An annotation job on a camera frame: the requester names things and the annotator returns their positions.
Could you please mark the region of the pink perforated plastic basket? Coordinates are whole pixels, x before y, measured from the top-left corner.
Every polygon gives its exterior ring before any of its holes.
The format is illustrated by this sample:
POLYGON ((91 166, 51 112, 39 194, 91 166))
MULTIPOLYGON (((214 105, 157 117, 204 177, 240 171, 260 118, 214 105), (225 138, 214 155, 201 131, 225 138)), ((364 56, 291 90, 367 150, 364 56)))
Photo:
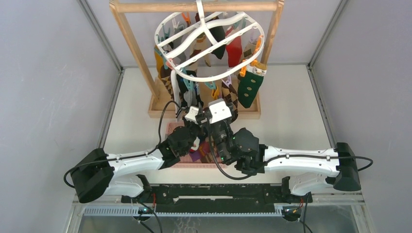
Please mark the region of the pink perforated plastic basket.
MULTIPOLYGON (((184 126, 183 122, 170 122, 167 124, 167 130, 165 137, 171 134, 177 127, 184 126)), ((195 141, 197 150, 191 150, 189 154, 180 157, 180 161, 173 165, 173 168, 216 168, 216 165, 211 154, 209 140, 207 136, 202 137, 195 141)), ((218 163, 226 168, 226 165, 222 165, 221 158, 217 152, 217 149, 213 147, 214 155, 218 163)))

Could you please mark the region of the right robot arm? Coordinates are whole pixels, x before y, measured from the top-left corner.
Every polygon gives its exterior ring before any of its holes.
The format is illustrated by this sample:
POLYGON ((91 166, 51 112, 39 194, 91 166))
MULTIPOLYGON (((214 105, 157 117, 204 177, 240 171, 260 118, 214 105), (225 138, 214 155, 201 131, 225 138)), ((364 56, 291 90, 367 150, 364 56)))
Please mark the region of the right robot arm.
POLYGON ((261 144, 246 128, 234 133, 227 120, 207 123, 206 127, 222 163, 233 164, 244 174, 242 179, 267 172, 300 172, 283 178, 287 185, 280 191, 287 202, 326 187, 344 192, 361 190, 358 157, 348 143, 338 142, 322 150, 289 150, 261 144))

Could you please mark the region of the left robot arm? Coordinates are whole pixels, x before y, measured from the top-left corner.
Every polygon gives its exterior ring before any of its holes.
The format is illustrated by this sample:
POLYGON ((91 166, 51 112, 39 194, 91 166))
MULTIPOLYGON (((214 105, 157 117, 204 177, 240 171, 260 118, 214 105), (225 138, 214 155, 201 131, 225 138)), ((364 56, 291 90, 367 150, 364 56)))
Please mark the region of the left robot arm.
POLYGON ((66 173, 70 175, 78 201, 89 203, 102 196, 129 196, 147 202, 152 196, 142 172, 170 168, 194 148, 201 132, 195 116, 183 117, 184 125, 150 151, 124 154, 92 150, 66 173))

